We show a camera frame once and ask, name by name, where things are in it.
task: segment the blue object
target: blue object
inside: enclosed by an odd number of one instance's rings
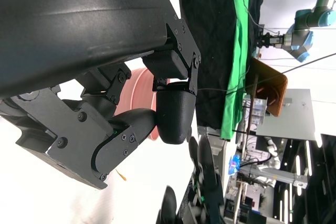
[[[230,158],[228,174],[230,176],[234,175],[236,174],[237,171],[239,171],[239,169],[240,169],[240,156],[234,155]]]
[[[297,10],[295,13],[295,18],[301,17],[307,13],[311,13],[311,9]]]
[[[331,26],[336,21],[336,12],[334,10],[328,10],[319,18],[319,27]]]
[[[304,52],[297,58],[297,60],[300,62],[304,62],[309,56],[310,54],[308,52]]]
[[[312,46],[313,45],[313,39],[314,39],[314,32],[310,31],[308,33],[308,36],[306,37],[306,40],[303,43],[303,46],[305,46],[305,47]]]

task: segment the white wall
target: white wall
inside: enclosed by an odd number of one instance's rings
[[[293,24],[295,12],[313,8],[316,0],[264,0],[260,10],[260,24],[284,34]],[[314,44],[310,50],[312,61],[336,52],[336,25],[327,29],[314,29]],[[267,60],[292,58],[287,52],[275,48],[260,50],[262,61],[283,72],[301,65],[296,60]],[[288,88],[310,89],[314,120],[317,131],[336,135],[334,116],[336,115],[336,56],[312,63],[306,67],[287,73]]]

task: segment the metal pole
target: metal pole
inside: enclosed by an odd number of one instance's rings
[[[269,179],[275,179],[287,184],[293,184],[293,186],[300,186],[305,189],[308,185],[308,179],[305,175],[297,175],[294,173],[285,172],[283,170],[277,170],[273,168],[265,168],[259,170],[256,166],[244,166],[240,168],[240,172],[249,176],[253,174],[255,176],[266,177]]]

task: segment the white panel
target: white panel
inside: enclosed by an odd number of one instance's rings
[[[257,135],[315,140],[314,115],[310,90],[287,89],[286,98],[292,98],[290,106],[282,107],[278,117],[266,116],[257,127]]]

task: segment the table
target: table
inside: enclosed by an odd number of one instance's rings
[[[171,2],[180,16],[179,0]],[[131,69],[142,67],[141,59],[127,64]],[[76,81],[61,88],[60,97],[79,99],[81,86]],[[192,129],[198,139],[195,114]],[[166,186],[175,190],[179,206],[193,170],[187,143],[167,145],[160,139],[146,140],[110,173],[108,187],[97,190],[16,145],[20,134],[0,118],[0,223],[155,223]]]

